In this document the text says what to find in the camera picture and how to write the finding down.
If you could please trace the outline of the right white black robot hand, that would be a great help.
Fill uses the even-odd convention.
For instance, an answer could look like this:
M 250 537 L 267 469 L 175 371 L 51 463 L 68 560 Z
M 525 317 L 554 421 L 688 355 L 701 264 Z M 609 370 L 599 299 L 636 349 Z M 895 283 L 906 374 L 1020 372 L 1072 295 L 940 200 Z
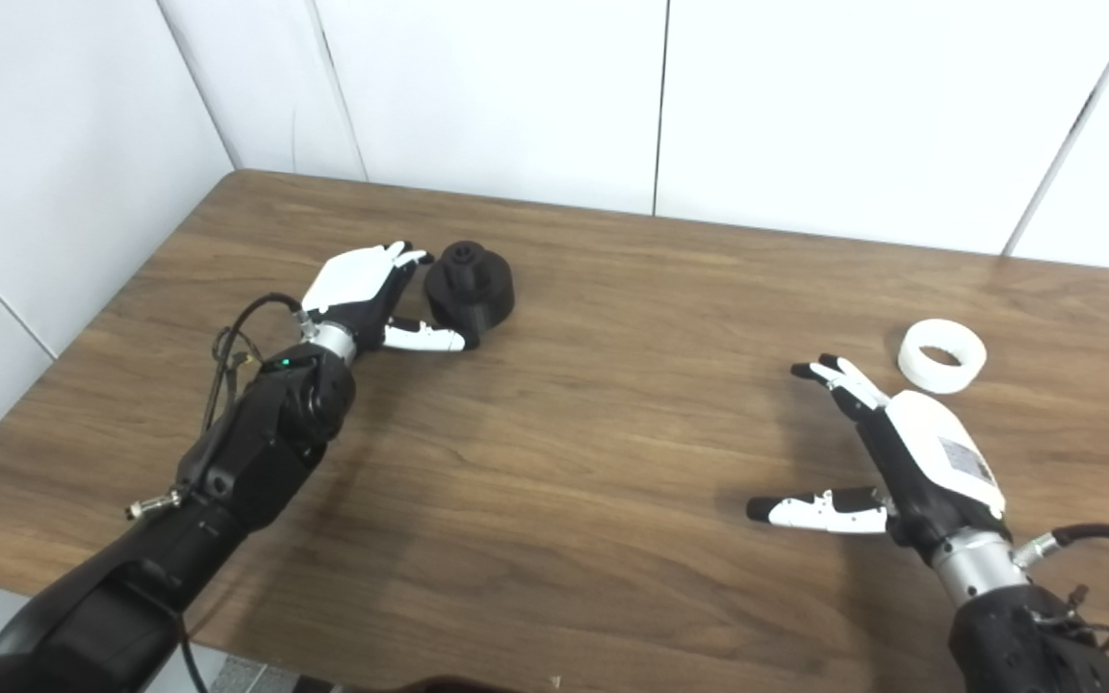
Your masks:
M 960 532 L 1013 541 L 1007 501 L 989 462 L 946 405 L 910 390 L 886 395 L 840 356 L 793 364 L 844 412 L 881 481 L 784 497 L 753 497 L 749 521 L 840 536 L 886 534 L 897 547 L 930 557 Z

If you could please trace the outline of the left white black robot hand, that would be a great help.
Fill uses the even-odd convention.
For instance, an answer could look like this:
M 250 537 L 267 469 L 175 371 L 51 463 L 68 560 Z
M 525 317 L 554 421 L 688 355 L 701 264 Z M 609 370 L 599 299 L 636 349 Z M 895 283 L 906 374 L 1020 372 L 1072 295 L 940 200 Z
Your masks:
M 302 299 L 312 324 L 307 342 L 350 365 L 362 351 L 468 351 L 479 338 L 440 325 L 397 316 L 397 306 L 423 265 L 426 249 L 397 241 L 349 249 L 327 259 Z

